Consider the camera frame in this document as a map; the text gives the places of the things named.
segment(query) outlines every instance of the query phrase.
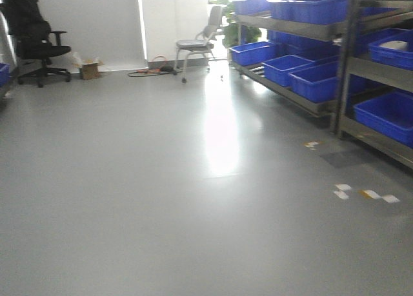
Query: wall baseboard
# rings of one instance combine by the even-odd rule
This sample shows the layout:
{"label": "wall baseboard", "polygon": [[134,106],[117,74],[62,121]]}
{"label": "wall baseboard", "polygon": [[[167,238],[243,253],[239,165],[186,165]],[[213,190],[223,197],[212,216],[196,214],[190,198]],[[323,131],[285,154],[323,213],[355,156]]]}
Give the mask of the wall baseboard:
{"label": "wall baseboard", "polygon": [[[162,64],[163,64],[162,61],[148,62],[149,68],[159,68]],[[174,67],[175,61],[167,61],[165,63],[165,65]],[[188,59],[187,65],[188,65],[188,67],[191,67],[191,66],[206,66],[207,65],[207,60],[206,59]],[[180,59],[178,61],[178,67],[180,67],[180,68],[183,67],[183,59]]]}

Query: white wall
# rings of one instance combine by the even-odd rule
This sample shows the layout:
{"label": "white wall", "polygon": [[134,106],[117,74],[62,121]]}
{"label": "white wall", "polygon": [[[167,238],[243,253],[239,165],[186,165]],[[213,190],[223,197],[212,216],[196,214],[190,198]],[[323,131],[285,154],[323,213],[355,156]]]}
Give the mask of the white wall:
{"label": "white wall", "polygon": [[[39,0],[53,30],[66,30],[62,43],[83,57],[100,57],[111,70],[145,65],[137,0]],[[72,67],[71,55],[55,66]]]}
{"label": "white wall", "polygon": [[193,39],[208,22],[208,0],[143,0],[148,60],[175,59],[175,41]]}

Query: chair backrest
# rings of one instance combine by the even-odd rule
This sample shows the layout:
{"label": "chair backrest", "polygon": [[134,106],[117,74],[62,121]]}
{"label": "chair backrest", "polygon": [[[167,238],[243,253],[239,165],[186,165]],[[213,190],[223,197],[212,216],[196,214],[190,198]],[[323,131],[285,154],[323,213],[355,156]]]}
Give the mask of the chair backrest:
{"label": "chair backrest", "polygon": [[2,13],[7,20],[10,35],[26,34],[28,25],[45,21],[37,2],[38,0],[3,0]]}
{"label": "chair backrest", "polygon": [[44,48],[51,32],[40,14],[38,0],[3,0],[0,11],[4,15],[9,35],[17,38],[16,55],[25,57],[25,52]]}
{"label": "chair backrest", "polygon": [[204,38],[204,44],[207,44],[209,40],[214,39],[218,29],[222,24],[223,7],[213,6],[209,14],[208,25],[205,26],[202,36]]}
{"label": "chair backrest", "polygon": [[224,12],[224,7],[222,6],[213,6],[209,13],[208,25],[215,25],[220,27],[222,24],[222,16]]}

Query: chair base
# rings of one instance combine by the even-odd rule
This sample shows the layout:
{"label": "chair base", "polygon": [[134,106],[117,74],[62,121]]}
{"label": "chair base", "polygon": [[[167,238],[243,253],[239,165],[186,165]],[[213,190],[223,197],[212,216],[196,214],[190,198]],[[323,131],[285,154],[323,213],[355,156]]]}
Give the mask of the chair base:
{"label": "chair base", "polygon": [[23,78],[25,77],[36,77],[37,86],[39,88],[44,87],[43,85],[43,78],[48,77],[49,75],[63,75],[66,77],[65,81],[70,82],[71,76],[67,69],[65,68],[52,68],[46,66],[46,61],[42,61],[42,68],[34,70],[32,72],[28,72],[24,75],[19,75],[17,77],[17,83],[23,84]]}

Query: chair armrest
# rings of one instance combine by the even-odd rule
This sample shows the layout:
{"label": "chair armrest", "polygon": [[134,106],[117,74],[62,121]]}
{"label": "chair armrest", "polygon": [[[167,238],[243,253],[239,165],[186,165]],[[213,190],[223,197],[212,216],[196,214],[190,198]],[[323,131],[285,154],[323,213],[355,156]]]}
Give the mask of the chair armrest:
{"label": "chair armrest", "polygon": [[203,32],[200,32],[200,33],[196,34],[196,36],[195,36],[195,40],[198,40],[198,39],[199,39],[199,37],[200,37],[200,36],[202,36],[202,34],[203,34]]}
{"label": "chair armrest", "polygon": [[60,39],[60,35],[65,34],[67,32],[64,31],[64,30],[52,30],[51,32],[56,36],[56,44],[58,46],[61,46],[62,45],[62,40]]}

